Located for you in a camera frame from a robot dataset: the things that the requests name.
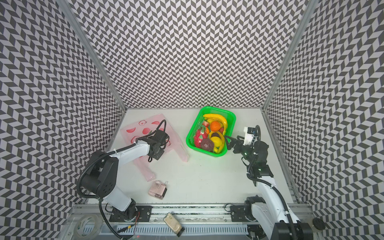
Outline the orange fake fruit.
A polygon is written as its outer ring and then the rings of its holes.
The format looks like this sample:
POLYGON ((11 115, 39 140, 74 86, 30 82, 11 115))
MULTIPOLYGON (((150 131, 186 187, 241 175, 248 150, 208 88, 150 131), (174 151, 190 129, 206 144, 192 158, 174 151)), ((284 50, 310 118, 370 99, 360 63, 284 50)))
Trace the orange fake fruit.
POLYGON ((222 124, 218 121, 212 121, 210 123, 210 130, 211 132, 217 132, 222 128, 222 124))

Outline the pink plastic bag fruit print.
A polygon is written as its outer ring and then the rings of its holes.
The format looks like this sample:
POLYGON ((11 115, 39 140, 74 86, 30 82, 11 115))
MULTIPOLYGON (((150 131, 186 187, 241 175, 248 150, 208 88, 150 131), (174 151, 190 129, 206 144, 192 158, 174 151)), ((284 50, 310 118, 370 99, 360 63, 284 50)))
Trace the pink plastic bag fruit print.
POLYGON ((156 178, 155 173, 148 167, 149 163, 158 160, 163 154, 174 150, 183 162, 189 159, 180 137, 163 114, 122 127, 120 133, 128 146, 138 142, 150 145, 148 154, 134 159, 134 164, 148 182, 156 178))

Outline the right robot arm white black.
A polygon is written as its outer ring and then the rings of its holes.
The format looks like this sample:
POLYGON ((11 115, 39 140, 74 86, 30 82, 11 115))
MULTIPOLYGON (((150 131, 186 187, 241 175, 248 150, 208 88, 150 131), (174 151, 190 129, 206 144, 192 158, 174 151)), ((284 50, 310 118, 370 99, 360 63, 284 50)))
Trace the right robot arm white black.
POLYGON ((244 211, 247 220, 258 222, 269 240, 313 240, 308 223, 300 220, 278 190, 274 175, 267 164, 269 145, 257 139, 250 145, 244 138, 225 137, 228 150, 242 155, 246 176, 257 187, 260 196, 248 197, 244 211))

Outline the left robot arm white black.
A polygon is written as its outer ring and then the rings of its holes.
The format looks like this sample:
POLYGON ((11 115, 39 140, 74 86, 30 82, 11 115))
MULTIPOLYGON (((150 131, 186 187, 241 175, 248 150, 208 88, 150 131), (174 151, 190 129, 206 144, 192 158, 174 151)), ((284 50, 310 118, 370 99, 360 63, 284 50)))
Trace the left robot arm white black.
POLYGON ((139 137, 127 147, 111 152, 96 151, 91 154, 77 182, 81 198, 96 199, 112 207, 114 217, 131 221, 137 216, 136 202, 124 190, 119 180, 123 168, 140 157, 158 160, 165 152, 169 135, 162 129, 139 137))

